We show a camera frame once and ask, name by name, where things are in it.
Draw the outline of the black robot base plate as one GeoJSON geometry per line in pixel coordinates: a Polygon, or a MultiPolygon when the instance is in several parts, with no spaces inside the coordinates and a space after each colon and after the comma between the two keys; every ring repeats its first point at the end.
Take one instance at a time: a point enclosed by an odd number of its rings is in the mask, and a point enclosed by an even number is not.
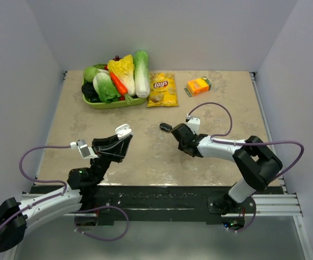
{"type": "Polygon", "coordinates": [[[223,204],[228,186],[98,186],[94,195],[96,220],[90,225],[117,221],[205,222],[220,225],[239,213],[257,213],[257,202],[223,204]]]}

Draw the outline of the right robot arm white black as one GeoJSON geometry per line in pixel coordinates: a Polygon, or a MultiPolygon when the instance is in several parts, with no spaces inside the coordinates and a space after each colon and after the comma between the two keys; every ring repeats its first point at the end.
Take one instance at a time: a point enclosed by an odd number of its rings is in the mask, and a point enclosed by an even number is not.
{"type": "Polygon", "coordinates": [[[279,158],[257,136],[250,136],[240,145],[238,142],[217,139],[209,135],[196,134],[190,127],[181,123],[171,131],[178,141],[178,149],[191,157],[213,157],[232,161],[239,169],[242,178],[224,196],[227,211],[238,212],[244,200],[256,191],[264,191],[272,182],[283,164],[279,158]]]}

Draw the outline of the black earbud charging case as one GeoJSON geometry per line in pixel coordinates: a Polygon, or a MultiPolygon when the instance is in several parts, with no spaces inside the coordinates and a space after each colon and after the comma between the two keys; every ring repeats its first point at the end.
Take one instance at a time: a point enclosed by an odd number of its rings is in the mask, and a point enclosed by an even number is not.
{"type": "Polygon", "coordinates": [[[173,127],[170,124],[167,124],[165,122],[160,123],[159,128],[167,133],[170,133],[173,129],[173,127]]]}

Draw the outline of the white earbud charging case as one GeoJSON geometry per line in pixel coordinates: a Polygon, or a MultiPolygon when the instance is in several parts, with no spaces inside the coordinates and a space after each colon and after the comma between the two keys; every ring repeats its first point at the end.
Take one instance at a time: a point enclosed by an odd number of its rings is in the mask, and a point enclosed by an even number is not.
{"type": "Polygon", "coordinates": [[[123,125],[118,126],[115,129],[115,134],[117,135],[118,139],[122,139],[128,135],[132,135],[133,131],[132,131],[130,125],[125,123],[123,125]]]}

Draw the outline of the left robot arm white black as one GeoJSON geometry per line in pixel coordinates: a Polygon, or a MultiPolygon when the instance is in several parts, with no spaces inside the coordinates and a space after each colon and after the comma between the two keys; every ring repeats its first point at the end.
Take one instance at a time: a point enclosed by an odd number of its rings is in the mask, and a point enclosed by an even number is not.
{"type": "Polygon", "coordinates": [[[77,150],[90,166],[72,169],[61,187],[34,199],[18,201],[12,197],[0,205],[0,252],[18,245],[26,234],[49,221],[68,213],[95,211],[94,195],[98,184],[112,162],[125,158],[132,133],[115,134],[108,138],[71,142],[65,149],[77,150]]]}

